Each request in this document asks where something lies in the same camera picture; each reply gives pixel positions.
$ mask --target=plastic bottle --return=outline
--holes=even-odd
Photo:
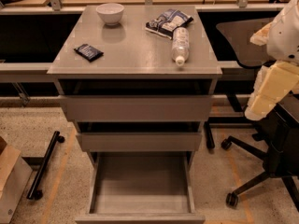
[[[179,27],[174,32],[171,56],[178,67],[182,67],[189,57],[189,33],[184,27]]]

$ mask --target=bowl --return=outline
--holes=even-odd
[[[96,13],[102,21],[109,26],[116,25],[120,22],[124,11],[122,4],[102,4],[96,7]]]

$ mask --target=white robotic hand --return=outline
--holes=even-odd
[[[299,86],[299,0],[291,0],[270,24],[268,35],[251,38],[257,45],[266,43],[267,53],[277,61],[262,67],[245,111],[247,119],[260,120],[292,89]]]

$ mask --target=drawer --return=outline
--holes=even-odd
[[[210,95],[191,96],[60,96],[70,121],[207,120]]]
[[[82,151],[197,151],[201,133],[78,133]]]
[[[203,223],[195,213],[183,153],[102,153],[94,165],[87,213],[76,222]]]

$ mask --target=cardboard box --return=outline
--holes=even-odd
[[[1,137],[0,152],[0,223],[9,223],[32,169],[22,159],[21,152],[7,145]]]

